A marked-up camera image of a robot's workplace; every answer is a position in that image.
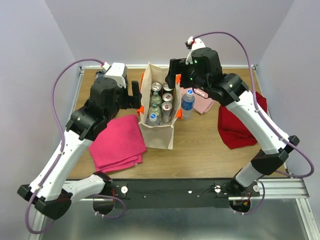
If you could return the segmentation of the blue cap bottle from bag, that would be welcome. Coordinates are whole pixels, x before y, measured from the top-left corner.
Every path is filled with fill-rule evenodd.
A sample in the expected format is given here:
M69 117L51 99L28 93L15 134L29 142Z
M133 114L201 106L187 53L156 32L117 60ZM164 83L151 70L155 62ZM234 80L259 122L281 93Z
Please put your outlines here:
M146 120L146 124L150 127L159 126L160 123L161 119L155 113L151 113L148 119Z

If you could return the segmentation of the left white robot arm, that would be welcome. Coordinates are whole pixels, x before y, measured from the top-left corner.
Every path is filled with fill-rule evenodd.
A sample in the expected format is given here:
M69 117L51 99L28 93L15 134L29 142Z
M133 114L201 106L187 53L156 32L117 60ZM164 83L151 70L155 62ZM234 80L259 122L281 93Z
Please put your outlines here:
M65 181L79 157L120 109L141 107L139 82L132 81L131 88L129 95L114 77L96 80L85 104L71 114L63 138L45 168L30 184L21 185L17 193L52 220L61 218L73 202L93 195L111 197L112 179L101 171L75 183Z

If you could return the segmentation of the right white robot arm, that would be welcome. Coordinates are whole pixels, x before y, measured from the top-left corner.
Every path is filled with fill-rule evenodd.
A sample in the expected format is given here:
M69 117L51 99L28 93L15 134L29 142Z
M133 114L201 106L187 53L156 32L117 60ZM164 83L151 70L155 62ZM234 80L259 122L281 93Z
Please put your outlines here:
M235 73L223 73L218 52L202 47L185 58L169 61L165 82L170 88L180 75L180 86L201 89L208 97L233 113L260 144L260 151L230 181L230 191L241 196L248 187L265 175L271 175L288 159L300 142L295 135L281 132L261 107L254 106L254 96L248 85Z

